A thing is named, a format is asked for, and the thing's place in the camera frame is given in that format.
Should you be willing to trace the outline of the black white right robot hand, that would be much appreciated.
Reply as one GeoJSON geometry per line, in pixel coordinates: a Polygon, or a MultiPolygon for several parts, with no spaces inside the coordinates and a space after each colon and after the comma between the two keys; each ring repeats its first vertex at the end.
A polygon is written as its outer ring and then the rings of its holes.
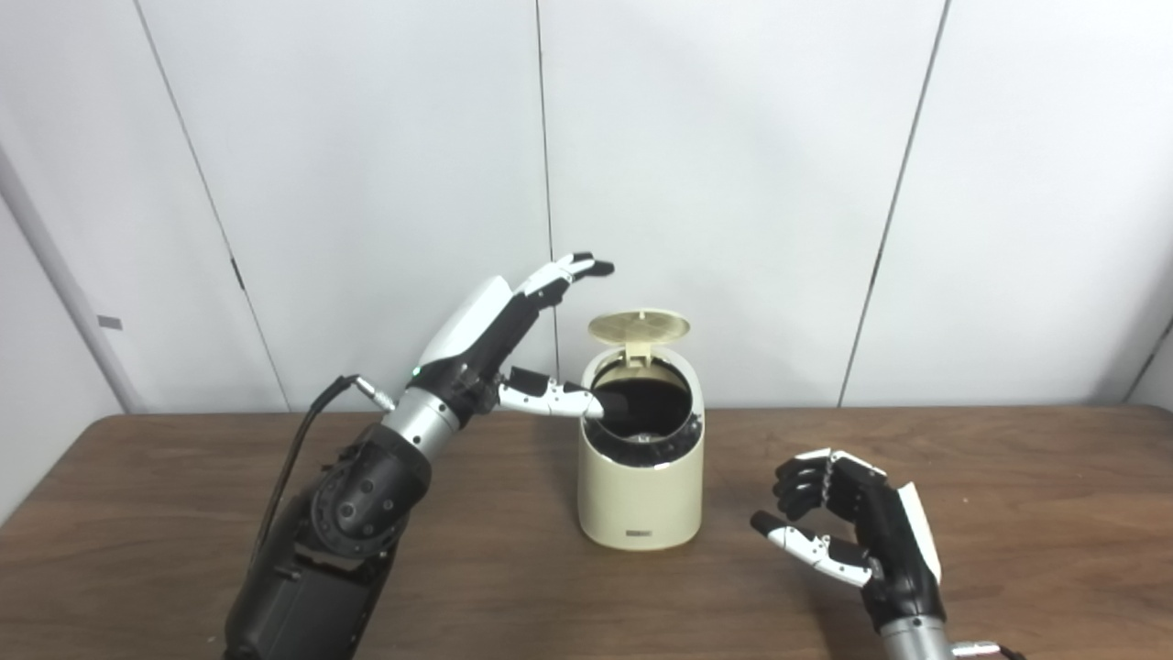
{"type": "Polygon", "coordinates": [[[777,513],[750,526],[818,574],[859,590],[876,632],[902,620],[948,619],[941,560],[914,483],[834,448],[777,467],[777,513]]]}

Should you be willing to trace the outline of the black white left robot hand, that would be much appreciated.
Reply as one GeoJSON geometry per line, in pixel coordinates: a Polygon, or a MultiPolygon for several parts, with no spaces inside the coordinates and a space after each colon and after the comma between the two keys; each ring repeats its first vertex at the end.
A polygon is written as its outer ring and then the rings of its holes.
{"type": "Polygon", "coordinates": [[[438,329],[401,401],[423,396],[436,411],[450,413],[460,427],[474,414],[496,408],[536,416],[628,417],[631,408],[621,394],[594,392],[572,381],[558,383],[526,368],[501,370],[543,309],[561,304],[574,283],[612,272],[613,263],[574,252],[545,263],[517,287],[502,275],[491,277],[438,329]]]}

